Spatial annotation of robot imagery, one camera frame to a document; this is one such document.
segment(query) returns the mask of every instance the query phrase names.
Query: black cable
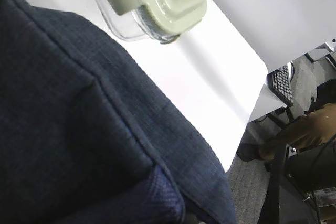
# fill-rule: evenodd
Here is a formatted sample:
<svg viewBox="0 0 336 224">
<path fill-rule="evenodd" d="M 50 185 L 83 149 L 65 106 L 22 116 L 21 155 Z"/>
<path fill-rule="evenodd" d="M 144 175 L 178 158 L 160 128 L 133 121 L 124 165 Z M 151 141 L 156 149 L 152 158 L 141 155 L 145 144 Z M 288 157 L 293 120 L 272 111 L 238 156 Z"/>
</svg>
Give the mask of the black cable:
<svg viewBox="0 0 336 224">
<path fill-rule="evenodd" d="M 335 139 L 336 139 L 336 134 L 329 141 L 327 141 L 327 143 L 325 143 L 325 145 L 322 147 L 320 152 L 317 154 L 316 158 L 311 163 L 311 166 L 310 166 L 310 169 L 308 171 L 307 177 L 311 177 L 311 174 L 313 172 L 313 168 L 314 168 L 315 164 L 317 163 L 318 159 L 321 157 L 321 155 L 323 154 L 324 150 L 328 147 L 328 145 L 330 143 L 332 143 Z M 336 157 L 335 143 L 334 143 L 334 146 L 333 146 L 333 151 L 334 151 L 334 154 L 335 154 L 335 157 Z M 316 197 L 315 197 L 315 191 L 313 190 L 311 192 L 311 194 L 312 194 L 313 201 L 314 201 L 315 207 L 316 207 L 316 215 L 317 215 L 318 223 L 321 224 L 320 212 L 319 212 L 319 207 L 317 205 L 317 201 L 316 201 Z"/>
<path fill-rule="evenodd" d="M 292 82 L 293 78 L 294 78 L 294 74 L 295 74 L 295 67 L 294 67 L 294 63 L 291 62 L 292 64 L 292 76 L 290 77 L 290 82 Z"/>
</svg>

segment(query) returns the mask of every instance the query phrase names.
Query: floor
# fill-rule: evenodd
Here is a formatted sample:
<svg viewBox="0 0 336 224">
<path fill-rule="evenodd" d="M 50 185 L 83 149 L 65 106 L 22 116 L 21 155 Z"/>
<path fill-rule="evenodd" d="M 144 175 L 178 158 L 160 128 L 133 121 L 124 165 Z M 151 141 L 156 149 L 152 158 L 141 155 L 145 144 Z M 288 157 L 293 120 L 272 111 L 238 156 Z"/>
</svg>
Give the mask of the floor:
<svg viewBox="0 0 336 224">
<path fill-rule="evenodd" d="M 294 67 L 295 75 L 291 83 L 294 106 L 291 107 L 291 111 L 296 118 L 302 115 L 304 110 L 308 110 L 311 97 L 316 97 L 316 87 L 336 78 L 336 71 L 324 58 L 311 63 L 305 56 L 295 60 Z M 279 117 L 284 121 L 287 119 L 285 114 Z M 247 125 L 242 142 L 261 144 L 279 131 L 280 128 L 268 118 L 262 122 L 254 121 Z M 262 161 L 246 163 L 235 157 L 228 175 L 238 224 L 257 223 L 269 179 L 264 163 Z"/>
</svg>

